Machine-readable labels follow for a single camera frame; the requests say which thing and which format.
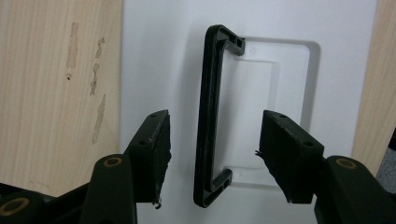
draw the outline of light wood surface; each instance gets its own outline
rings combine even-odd
[[[396,1],[377,3],[352,157],[376,175],[396,126]]]
[[[117,153],[121,0],[0,0],[0,182],[59,196]]]

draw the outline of black plastic handle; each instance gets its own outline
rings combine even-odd
[[[225,49],[241,56],[245,52],[245,40],[223,25],[209,27],[205,36],[194,179],[194,202],[201,207],[213,203],[233,178],[233,172],[226,169],[213,179],[221,67]]]

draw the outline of wood grain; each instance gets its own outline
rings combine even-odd
[[[377,3],[352,158],[376,175],[396,127],[396,1]]]
[[[0,0],[0,182],[59,196],[117,153],[121,0]]]

